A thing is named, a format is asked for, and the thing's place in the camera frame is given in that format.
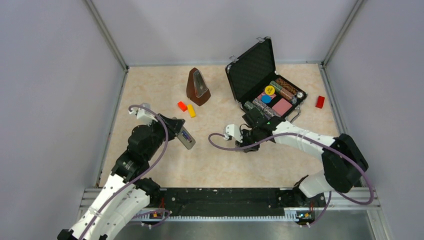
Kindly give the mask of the brown metronome with clear cover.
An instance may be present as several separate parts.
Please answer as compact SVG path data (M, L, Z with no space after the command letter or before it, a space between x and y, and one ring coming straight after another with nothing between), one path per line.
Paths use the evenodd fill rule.
M204 105L211 98L211 91L199 69L192 68L189 72L186 96L197 106Z

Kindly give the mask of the black poker chip case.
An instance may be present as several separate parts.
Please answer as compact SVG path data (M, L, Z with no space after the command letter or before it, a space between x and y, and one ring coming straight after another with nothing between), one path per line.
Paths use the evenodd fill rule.
M276 116L292 123L300 116L308 94L277 72L271 37L258 37L257 40L240 56L231 56L231 62L225 67L234 100L245 113L256 108L267 118ZM268 85L275 88L275 93L270 95L272 101L265 104L261 96L266 95L264 89ZM280 99L292 104L283 116L272 109Z

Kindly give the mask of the red playing card deck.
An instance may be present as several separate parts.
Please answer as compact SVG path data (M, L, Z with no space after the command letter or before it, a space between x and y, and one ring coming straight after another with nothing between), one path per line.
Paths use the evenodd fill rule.
M272 109L280 116L283 116L288 112L293 105L285 99L280 99L275 105L272 106Z

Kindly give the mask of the yellow toy block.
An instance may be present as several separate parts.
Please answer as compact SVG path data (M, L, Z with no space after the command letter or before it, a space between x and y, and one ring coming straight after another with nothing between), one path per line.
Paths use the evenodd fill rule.
M195 109L194 109L194 107L193 107L191 104L188 104L188 105L187 105L187 111L188 111L188 114L189 114L189 116L190 116L191 118L196 117Z

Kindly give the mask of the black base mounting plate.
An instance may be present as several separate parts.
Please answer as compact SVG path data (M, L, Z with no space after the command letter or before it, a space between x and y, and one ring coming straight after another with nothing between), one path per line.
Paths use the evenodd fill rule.
M291 188L161 188L148 208L173 217L282 217L290 208L307 211L326 205L324 194L307 198Z

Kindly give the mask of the blue poker chip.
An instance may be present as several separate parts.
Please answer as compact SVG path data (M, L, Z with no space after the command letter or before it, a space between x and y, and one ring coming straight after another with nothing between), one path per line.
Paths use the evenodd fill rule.
M262 95L261 98L260 98L260 100L265 104L269 104L272 101L272 99L273 98L270 95L267 95L267 94Z

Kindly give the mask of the beige remote control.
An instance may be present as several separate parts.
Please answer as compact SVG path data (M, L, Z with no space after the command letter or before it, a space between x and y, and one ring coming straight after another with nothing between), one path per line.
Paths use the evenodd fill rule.
M191 150L196 144L194 137L187 131L185 127L182 127L176 136L178 140L184 145L187 150Z

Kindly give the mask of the purple blue battery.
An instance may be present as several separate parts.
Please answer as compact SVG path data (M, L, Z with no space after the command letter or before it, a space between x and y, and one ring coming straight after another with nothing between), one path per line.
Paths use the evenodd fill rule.
M187 141L189 141L189 142L191 142L192 141L192 138L190 137L190 135L186 132L186 131L182 131L181 132L181 134L183 135L183 137L187 140Z

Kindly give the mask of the red toy block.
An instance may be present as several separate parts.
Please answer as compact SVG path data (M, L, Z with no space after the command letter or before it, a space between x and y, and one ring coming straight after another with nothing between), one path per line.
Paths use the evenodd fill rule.
M315 107L318 108L318 109L322 109L324 107L325 100L326 100L326 98L324 96L319 95L317 97Z

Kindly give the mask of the yellow big blind chip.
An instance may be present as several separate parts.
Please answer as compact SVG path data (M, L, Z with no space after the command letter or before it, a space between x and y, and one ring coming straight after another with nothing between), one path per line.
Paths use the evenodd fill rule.
M275 93L275 88L272 85L268 85L263 91L266 95L272 96Z

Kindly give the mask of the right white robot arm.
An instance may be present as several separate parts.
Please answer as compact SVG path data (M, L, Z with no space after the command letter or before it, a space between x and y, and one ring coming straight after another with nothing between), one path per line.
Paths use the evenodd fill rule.
M303 177L295 184L293 200L299 206L307 206L314 196L324 192L348 193L369 168L348 134L318 134L277 116L267 118L257 109L246 112L243 119L248 129L229 124L224 128L224 135L228 139L235 138L236 146L244 152L255 152L261 141L271 141L321 160L323 169L320 172Z

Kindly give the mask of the orange toy block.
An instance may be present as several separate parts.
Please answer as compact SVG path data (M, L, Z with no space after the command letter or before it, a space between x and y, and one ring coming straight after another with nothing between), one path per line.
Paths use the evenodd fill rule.
M178 103L177 103L177 106L183 111L183 112L185 112L185 111L187 111L188 110L188 107L187 107L187 105L184 103L184 102L182 102L182 101L179 101Z

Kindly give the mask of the aluminium frame rail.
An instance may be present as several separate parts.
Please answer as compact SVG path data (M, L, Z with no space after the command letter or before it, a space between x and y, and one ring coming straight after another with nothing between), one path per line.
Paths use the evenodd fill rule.
M160 189L146 212L164 208L170 222L312 222L322 210L379 210L381 204L370 191L354 187L346 196L321 193L304 203L290 195L290 188L178 188Z

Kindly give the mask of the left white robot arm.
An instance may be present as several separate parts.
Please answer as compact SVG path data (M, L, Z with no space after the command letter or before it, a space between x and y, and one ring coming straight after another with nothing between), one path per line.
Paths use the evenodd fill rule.
M185 120L163 115L137 114L143 123L133 128L126 150L116 160L102 190L89 209L59 240L113 240L142 209L160 202L160 186L139 176L151 166L149 161L167 142L184 129Z

